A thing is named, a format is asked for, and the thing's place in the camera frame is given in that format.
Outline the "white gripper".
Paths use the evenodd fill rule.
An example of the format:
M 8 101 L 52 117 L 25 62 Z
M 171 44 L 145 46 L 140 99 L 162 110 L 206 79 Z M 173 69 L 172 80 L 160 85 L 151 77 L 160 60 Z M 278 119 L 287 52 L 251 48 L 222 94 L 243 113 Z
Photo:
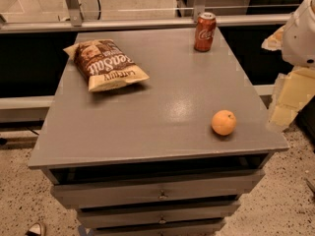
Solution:
M 314 0 L 304 0 L 284 27 L 265 38 L 261 47 L 282 49 L 285 62 L 295 66 L 287 75 L 278 75 L 269 106 L 267 128 L 284 131 L 315 96 L 315 69 L 306 68 L 315 67 Z

